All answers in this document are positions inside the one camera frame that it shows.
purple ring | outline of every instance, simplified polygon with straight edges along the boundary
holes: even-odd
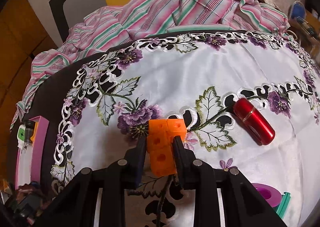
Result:
[[[282,195],[277,189],[265,184],[253,183],[252,185],[271,207],[276,207],[281,203]]]

blue object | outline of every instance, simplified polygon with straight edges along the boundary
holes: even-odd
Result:
[[[294,19],[295,17],[306,18],[306,9],[300,1],[295,1],[291,7],[290,19]]]

embroidered purple flower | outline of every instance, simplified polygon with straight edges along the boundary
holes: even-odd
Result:
[[[82,118],[82,110],[87,106],[87,98],[83,98],[77,105],[74,105],[71,109],[70,122],[75,127],[79,124]]]
[[[122,134],[127,134],[129,132],[129,125],[124,121],[123,115],[118,117],[118,124],[117,127],[120,129]]]
[[[214,47],[215,50],[219,50],[220,46],[225,46],[226,42],[227,41],[225,39],[219,36],[207,36],[207,38],[205,39],[205,43]]]
[[[254,44],[255,46],[260,46],[263,49],[267,49],[266,43],[264,40],[261,39],[257,39],[255,37],[249,37],[250,41],[252,44]]]
[[[220,160],[219,164],[224,171],[228,171],[231,168],[238,168],[236,166],[231,166],[233,163],[233,158],[228,159],[227,164],[224,160]]]
[[[138,124],[136,126],[132,126],[129,128],[129,134],[126,137],[126,142],[129,146],[133,146],[137,144],[137,141],[142,136],[148,136],[148,123]]]
[[[73,100],[73,98],[68,96],[66,99],[63,99],[63,101],[64,101],[63,105],[66,107],[69,107],[70,105],[72,105],[72,100]]]
[[[121,56],[119,60],[116,61],[118,68],[125,70],[131,63],[137,63],[142,59],[142,51],[139,49],[134,49],[131,52]]]
[[[151,119],[159,119],[162,116],[162,109],[159,105],[150,105],[148,109],[152,112]]]
[[[316,119],[316,125],[319,125],[319,114],[316,114],[313,116]]]
[[[135,145],[136,140],[142,136],[148,135],[148,123],[150,119],[159,119],[162,116],[162,110],[159,105],[150,105],[147,107],[147,100],[142,100],[138,107],[130,113],[122,113],[118,117],[117,127],[122,134],[128,134],[126,141],[129,145]]]
[[[118,102],[117,104],[114,105],[114,112],[117,114],[121,114],[122,112],[124,112],[124,107],[125,105],[123,105],[121,102]]]
[[[194,134],[192,132],[188,132],[184,142],[183,142],[183,146],[185,149],[188,150],[195,150],[195,148],[193,147],[194,144],[197,144],[199,141],[197,139],[194,138]]]
[[[290,43],[286,43],[285,47],[290,49],[292,52],[294,52],[295,54],[298,53],[298,51],[290,44]]]
[[[311,77],[310,73],[307,70],[303,71],[303,76],[308,85],[310,85],[313,89],[316,88],[315,82],[313,81],[313,78]]]
[[[270,106],[270,111],[274,112],[275,114],[282,113],[285,116],[291,118],[288,100],[280,96],[278,92],[270,92],[268,94],[268,102]]]
[[[64,142],[64,138],[63,138],[63,136],[64,136],[64,133],[63,132],[59,132],[58,134],[57,134],[57,144],[62,144],[63,142]]]
[[[150,39],[150,43],[155,44],[155,45],[159,45],[160,39],[159,38]]]

green plastic piece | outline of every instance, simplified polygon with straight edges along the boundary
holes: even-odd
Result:
[[[19,128],[17,137],[18,137],[20,140],[24,141],[24,129],[23,129],[22,127]]]
[[[284,195],[282,195],[281,203],[277,207],[273,208],[276,211],[277,215],[280,216],[281,219],[283,218],[284,213],[287,210],[290,199],[291,199],[290,193],[284,192]]]

pink plastic piece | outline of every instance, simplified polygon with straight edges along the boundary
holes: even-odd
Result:
[[[32,150],[30,179],[31,181],[37,181],[38,183],[40,183],[42,152],[43,152],[44,140],[47,134],[49,121],[42,116],[37,116],[30,120],[38,122],[38,128],[36,131],[35,141],[33,143],[33,150]],[[16,164],[16,174],[15,174],[16,189],[18,188],[19,159],[20,159],[20,151],[18,151],[17,164]]]

